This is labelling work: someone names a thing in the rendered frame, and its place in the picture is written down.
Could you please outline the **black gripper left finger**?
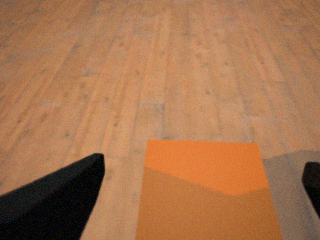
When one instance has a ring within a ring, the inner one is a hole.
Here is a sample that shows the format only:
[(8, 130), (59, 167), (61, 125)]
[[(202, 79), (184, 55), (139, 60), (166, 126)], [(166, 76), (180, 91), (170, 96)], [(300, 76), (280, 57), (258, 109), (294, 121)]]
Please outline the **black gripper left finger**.
[(80, 240), (104, 175), (93, 153), (0, 196), (0, 240)]

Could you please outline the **orange block with dark blue square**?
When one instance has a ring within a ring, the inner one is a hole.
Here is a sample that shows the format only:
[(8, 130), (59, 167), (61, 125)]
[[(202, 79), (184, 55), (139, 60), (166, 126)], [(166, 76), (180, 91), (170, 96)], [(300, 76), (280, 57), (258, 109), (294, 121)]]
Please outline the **orange block with dark blue square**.
[(135, 240), (283, 240), (258, 143), (147, 139)]

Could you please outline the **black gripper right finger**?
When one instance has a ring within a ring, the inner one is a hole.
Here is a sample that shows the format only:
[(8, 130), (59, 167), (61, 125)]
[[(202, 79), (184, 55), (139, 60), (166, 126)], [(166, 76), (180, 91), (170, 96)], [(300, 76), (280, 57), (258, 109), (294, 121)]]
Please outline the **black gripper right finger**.
[(307, 162), (303, 169), (301, 182), (320, 218), (320, 163)]

